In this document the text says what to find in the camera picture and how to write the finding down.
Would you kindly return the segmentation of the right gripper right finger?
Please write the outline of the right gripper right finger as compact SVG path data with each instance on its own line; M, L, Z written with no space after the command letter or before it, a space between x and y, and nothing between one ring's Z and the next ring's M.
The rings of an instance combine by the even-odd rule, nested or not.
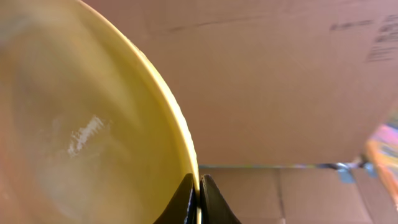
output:
M241 224L209 174L200 180L202 224Z

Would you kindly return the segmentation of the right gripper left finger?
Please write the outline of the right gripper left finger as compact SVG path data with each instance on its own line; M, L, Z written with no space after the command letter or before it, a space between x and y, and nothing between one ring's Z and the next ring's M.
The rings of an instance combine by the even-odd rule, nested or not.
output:
M193 174L186 174L170 202L154 224L195 224L197 196Z

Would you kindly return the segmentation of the yellow-green plate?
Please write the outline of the yellow-green plate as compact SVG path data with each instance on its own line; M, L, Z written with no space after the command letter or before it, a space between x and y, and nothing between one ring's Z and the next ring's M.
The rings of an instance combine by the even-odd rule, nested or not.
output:
M110 21L83 1L1 2L2 223L154 223L186 174L198 197L185 118Z

